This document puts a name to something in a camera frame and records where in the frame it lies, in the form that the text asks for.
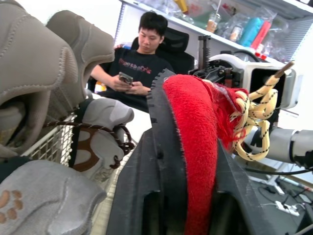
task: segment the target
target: black t-shirt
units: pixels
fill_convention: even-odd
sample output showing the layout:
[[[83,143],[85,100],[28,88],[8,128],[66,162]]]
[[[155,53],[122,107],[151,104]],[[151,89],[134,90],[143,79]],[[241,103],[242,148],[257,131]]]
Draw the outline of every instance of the black t-shirt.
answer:
[[[167,61],[156,55],[140,54],[136,50],[128,50],[125,48],[116,49],[115,60],[111,63],[101,64],[100,66],[111,76],[116,76],[119,72],[123,72],[133,77],[134,82],[139,81],[145,87],[151,87],[152,81],[163,69],[173,71],[172,66]],[[142,95],[116,92],[111,88],[99,94],[120,100],[129,106],[143,111],[148,110],[146,97]]]

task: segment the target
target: printed text on t-shirt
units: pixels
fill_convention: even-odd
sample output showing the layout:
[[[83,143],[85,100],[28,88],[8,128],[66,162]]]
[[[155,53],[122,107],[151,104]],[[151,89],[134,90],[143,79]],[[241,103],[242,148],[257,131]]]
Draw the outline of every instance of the printed text on t-shirt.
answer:
[[[131,68],[133,70],[142,71],[142,72],[146,72],[147,74],[151,74],[151,69],[149,69],[149,67],[138,66],[136,64],[126,62],[122,58],[120,58],[118,62],[122,64],[123,66]]]

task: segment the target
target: yellow rope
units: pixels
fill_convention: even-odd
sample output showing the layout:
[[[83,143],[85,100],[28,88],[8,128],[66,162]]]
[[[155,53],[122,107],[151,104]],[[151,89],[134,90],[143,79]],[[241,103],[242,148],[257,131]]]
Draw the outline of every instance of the yellow rope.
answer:
[[[241,116],[241,119],[234,130],[235,137],[238,138],[238,140],[233,142],[233,147],[243,159],[248,161],[259,161],[268,154],[269,121],[266,119],[272,116],[277,103],[278,91],[274,89],[274,87],[285,71],[290,69],[293,65],[294,62],[289,62],[275,75],[272,75],[264,86],[256,92],[250,93],[249,96],[244,92],[236,92],[240,97],[236,102],[240,106],[241,111],[233,113],[230,119],[233,120]],[[263,98],[259,104],[252,102],[260,97]],[[245,152],[241,145],[246,136],[251,132],[253,126],[260,127],[262,133],[262,151],[257,154]]]

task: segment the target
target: black hair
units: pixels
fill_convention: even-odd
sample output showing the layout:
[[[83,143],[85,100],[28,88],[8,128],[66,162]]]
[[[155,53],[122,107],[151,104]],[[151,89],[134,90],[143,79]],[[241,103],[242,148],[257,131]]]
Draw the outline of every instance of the black hair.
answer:
[[[167,19],[155,12],[146,12],[140,18],[139,30],[155,30],[161,37],[164,36],[167,28]]]

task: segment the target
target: smartphone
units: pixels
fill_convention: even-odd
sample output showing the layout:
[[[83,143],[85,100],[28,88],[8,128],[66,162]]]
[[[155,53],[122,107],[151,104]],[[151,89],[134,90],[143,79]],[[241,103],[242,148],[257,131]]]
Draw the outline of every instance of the smartphone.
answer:
[[[133,83],[133,77],[128,76],[127,74],[123,73],[123,72],[119,72],[118,73],[119,76],[119,80],[122,82],[125,82],[129,85],[131,85]]]

